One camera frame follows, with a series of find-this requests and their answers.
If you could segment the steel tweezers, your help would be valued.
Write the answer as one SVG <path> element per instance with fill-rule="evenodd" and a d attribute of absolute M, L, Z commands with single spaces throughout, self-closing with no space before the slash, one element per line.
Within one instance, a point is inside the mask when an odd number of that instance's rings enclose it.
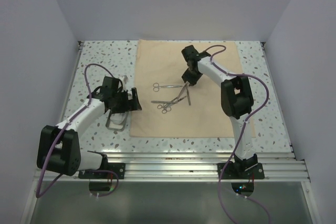
<path fill-rule="evenodd" d="M 191 106 L 191 97 L 190 97 L 190 92 L 189 92 L 189 89 L 188 89 L 189 85 L 190 84 L 188 82 L 185 83 L 185 91 L 186 91 L 186 96 L 187 96 L 187 100 L 188 100 L 188 105 Z"/>

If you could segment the steel forceps with rings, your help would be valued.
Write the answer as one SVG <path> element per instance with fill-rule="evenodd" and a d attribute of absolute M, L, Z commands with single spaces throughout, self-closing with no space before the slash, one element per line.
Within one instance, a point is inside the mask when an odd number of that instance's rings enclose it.
<path fill-rule="evenodd" d="M 179 99 L 179 98 L 183 97 L 184 92 L 185 92 L 185 84 L 181 87 L 181 90 L 178 93 L 178 95 L 175 98 L 173 98 L 171 101 L 174 101 L 175 99 Z M 157 108 L 161 107 L 162 105 L 166 105 L 166 104 L 158 104 Z"/>

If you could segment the white sterile packet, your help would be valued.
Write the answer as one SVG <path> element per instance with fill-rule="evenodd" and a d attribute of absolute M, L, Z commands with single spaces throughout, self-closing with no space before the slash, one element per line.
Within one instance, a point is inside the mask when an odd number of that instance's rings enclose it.
<path fill-rule="evenodd" d="M 109 116 L 110 123 L 120 125 L 127 118 L 127 113 L 115 113 Z"/>

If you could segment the steel scalpel handle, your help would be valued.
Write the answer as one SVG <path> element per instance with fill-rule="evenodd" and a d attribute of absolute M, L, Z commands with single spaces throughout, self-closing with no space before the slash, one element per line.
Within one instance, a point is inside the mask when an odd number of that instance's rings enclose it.
<path fill-rule="evenodd" d="M 154 104 L 167 104 L 167 103 L 175 103 L 175 101 L 159 101 L 159 100 L 152 100 L 151 103 L 154 103 Z"/>

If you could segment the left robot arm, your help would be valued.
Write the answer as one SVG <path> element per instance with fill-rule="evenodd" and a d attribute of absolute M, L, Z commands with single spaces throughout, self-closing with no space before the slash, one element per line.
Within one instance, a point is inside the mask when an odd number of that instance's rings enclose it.
<path fill-rule="evenodd" d="M 101 86 L 93 90 L 83 105 L 69 118 L 55 126 L 46 125 L 40 134 L 37 167 L 72 176 L 78 171 L 90 170 L 97 178 L 109 172 L 106 155 L 100 152 L 84 152 L 80 137 L 98 118 L 110 112 L 122 114 L 140 111 L 137 89 L 124 89 L 121 79 L 104 77 Z"/>

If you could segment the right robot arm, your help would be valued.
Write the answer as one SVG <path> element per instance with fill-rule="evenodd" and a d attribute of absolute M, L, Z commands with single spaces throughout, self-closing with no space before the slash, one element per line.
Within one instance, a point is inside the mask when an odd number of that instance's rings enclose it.
<path fill-rule="evenodd" d="M 251 114 L 254 98 L 249 79 L 244 74 L 231 73 L 214 61 L 207 51 L 198 52 L 193 45 L 182 50 L 187 69 L 182 80 L 191 86 L 206 75 L 220 87 L 220 104 L 229 117 L 235 139 L 233 161 L 227 162 L 225 173 L 246 178 L 258 164 L 257 154 L 253 148 L 251 126 L 248 117 Z"/>

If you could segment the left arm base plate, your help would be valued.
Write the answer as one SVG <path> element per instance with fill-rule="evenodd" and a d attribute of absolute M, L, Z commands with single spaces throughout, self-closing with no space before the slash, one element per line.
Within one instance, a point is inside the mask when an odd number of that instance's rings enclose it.
<path fill-rule="evenodd" d="M 98 170 L 82 170 L 78 174 L 80 179 L 124 179 L 126 171 L 125 163 L 107 163 Z"/>

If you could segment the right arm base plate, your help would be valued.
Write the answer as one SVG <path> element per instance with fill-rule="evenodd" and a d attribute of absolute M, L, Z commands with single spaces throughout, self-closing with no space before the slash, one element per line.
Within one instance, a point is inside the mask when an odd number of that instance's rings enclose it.
<path fill-rule="evenodd" d="M 262 163 L 258 163 L 249 168 L 239 168 L 234 162 L 229 162 L 225 168 L 221 179 L 224 180 L 249 180 L 265 179 Z"/>

